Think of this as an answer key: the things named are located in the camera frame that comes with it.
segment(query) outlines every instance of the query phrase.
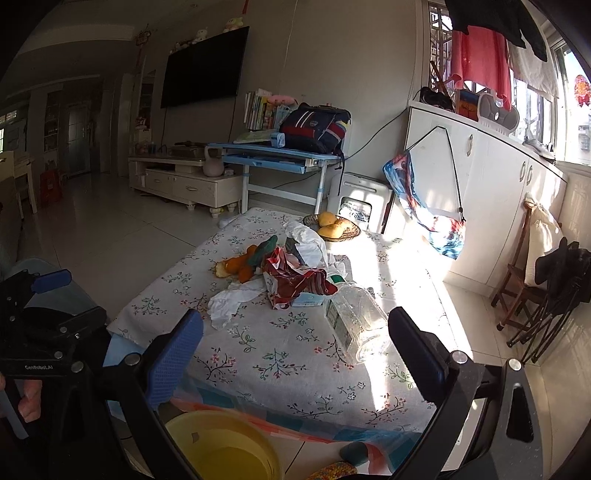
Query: television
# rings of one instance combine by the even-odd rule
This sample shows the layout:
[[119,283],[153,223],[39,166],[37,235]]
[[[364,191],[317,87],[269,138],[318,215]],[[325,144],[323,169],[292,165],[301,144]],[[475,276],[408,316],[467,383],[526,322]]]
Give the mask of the television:
[[235,97],[248,30],[238,28],[171,54],[160,108]]

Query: human hand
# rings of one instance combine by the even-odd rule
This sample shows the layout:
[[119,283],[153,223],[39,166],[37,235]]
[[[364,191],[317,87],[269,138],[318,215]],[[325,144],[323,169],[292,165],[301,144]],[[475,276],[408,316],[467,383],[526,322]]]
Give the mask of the human hand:
[[[27,423],[37,420],[41,416],[41,380],[25,380],[23,386],[24,397],[18,404],[18,411]],[[0,391],[6,387],[6,379],[0,374]]]

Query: tv stand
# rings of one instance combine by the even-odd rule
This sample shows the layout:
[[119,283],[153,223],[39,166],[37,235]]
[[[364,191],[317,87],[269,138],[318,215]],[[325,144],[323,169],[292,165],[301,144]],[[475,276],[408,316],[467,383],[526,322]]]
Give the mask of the tv stand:
[[242,177],[207,177],[202,173],[204,160],[133,155],[128,158],[129,186],[135,190],[183,203],[188,210],[206,205],[213,218],[226,207],[233,212],[242,194]]

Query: pink garment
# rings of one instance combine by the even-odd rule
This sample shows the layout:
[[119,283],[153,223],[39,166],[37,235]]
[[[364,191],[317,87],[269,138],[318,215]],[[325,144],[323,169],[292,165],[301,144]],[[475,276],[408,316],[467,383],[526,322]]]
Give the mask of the pink garment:
[[468,27],[469,35],[452,31],[452,65],[449,80],[456,89],[471,80],[496,91],[503,107],[511,110],[511,76],[507,43],[500,33],[482,27]]

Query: doorway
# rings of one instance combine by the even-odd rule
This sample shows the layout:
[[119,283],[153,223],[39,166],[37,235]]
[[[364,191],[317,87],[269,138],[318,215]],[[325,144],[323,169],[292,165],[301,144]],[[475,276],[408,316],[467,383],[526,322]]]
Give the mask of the doorway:
[[68,111],[68,139],[66,164],[68,176],[90,171],[90,145],[88,140],[88,107],[71,106]]

